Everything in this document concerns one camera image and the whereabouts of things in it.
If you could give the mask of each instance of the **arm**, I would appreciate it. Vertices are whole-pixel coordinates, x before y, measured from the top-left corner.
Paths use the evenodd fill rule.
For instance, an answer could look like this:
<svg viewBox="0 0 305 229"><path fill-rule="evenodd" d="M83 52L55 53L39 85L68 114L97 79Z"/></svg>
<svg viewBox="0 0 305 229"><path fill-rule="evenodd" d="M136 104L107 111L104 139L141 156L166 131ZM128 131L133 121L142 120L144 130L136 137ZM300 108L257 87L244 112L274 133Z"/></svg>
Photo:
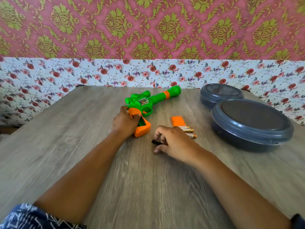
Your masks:
<svg viewBox="0 0 305 229"><path fill-rule="evenodd" d="M93 204L112 161L135 131L140 117L131 119L127 107L114 118L112 132L77 165L40 196L35 206L60 219L82 223Z"/></svg>
<svg viewBox="0 0 305 229"><path fill-rule="evenodd" d="M154 153L165 152L203 175L238 229L291 228L290 220L283 213L180 128L159 126L155 140L163 145L157 146Z"/></svg>

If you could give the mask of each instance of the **container lid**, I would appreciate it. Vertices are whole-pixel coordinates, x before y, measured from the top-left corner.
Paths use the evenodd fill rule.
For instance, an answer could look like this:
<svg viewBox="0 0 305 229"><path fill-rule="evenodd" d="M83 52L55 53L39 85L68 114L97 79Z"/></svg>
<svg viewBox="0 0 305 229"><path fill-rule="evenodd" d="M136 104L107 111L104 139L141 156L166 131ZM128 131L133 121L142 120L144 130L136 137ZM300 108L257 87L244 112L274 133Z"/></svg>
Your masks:
<svg viewBox="0 0 305 229"><path fill-rule="evenodd" d="M293 126L280 111L252 100L222 100L212 118L227 132L247 141L279 145L291 139Z"/></svg>
<svg viewBox="0 0 305 229"><path fill-rule="evenodd" d="M200 94L209 101L218 103L223 99L243 99L241 90L226 84L207 84L200 90Z"/></svg>

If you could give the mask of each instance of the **forearm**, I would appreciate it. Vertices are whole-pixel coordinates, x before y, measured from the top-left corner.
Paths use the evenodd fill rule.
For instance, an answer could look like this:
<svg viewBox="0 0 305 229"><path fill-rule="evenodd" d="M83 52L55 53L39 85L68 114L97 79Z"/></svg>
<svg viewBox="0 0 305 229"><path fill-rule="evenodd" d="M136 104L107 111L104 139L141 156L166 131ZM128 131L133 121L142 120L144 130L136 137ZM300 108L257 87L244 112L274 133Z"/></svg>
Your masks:
<svg viewBox="0 0 305 229"><path fill-rule="evenodd" d="M238 229L288 229L290 220L215 155L203 150L194 167L204 176Z"/></svg>
<svg viewBox="0 0 305 229"><path fill-rule="evenodd" d="M34 205L71 223L82 223L124 140L115 132L109 134Z"/></svg>

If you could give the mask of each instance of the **hand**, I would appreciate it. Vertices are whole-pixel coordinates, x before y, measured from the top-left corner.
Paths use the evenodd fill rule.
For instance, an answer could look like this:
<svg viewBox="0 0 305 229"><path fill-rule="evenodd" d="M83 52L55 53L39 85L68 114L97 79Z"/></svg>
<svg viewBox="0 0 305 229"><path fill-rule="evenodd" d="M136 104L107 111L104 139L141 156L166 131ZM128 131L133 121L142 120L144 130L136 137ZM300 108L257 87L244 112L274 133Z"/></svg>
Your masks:
<svg viewBox="0 0 305 229"><path fill-rule="evenodd" d="M191 166L195 165L194 162L198 155L206 151L179 127L158 126L155 132L155 140L162 143L155 148L155 154L164 152Z"/></svg>
<svg viewBox="0 0 305 229"><path fill-rule="evenodd" d="M133 119L130 118L127 110L127 106L122 106L112 122L112 132L118 133L124 139L129 138L135 132L141 118L140 115L134 116Z"/></svg>

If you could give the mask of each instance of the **gray plastic container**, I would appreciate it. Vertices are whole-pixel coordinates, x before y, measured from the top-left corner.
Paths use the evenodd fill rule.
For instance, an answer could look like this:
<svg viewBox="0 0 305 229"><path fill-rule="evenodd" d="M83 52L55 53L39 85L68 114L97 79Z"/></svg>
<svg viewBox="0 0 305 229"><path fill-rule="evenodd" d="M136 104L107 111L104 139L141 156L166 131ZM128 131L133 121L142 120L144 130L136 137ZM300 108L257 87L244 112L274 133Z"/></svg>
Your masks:
<svg viewBox="0 0 305 229"><path fill-rule="evenodd" d="M223 99L243 99L241 90L226 84L207 84L200 90L200 100L209 110Z"/></svg>
<svg viewBox="0 0 305 229"><path fill-rule="evenodd" d="M293 126L283 113L252 100L222 100L211 111L216 134L237 148L255 152L289 141Z"/></svg>

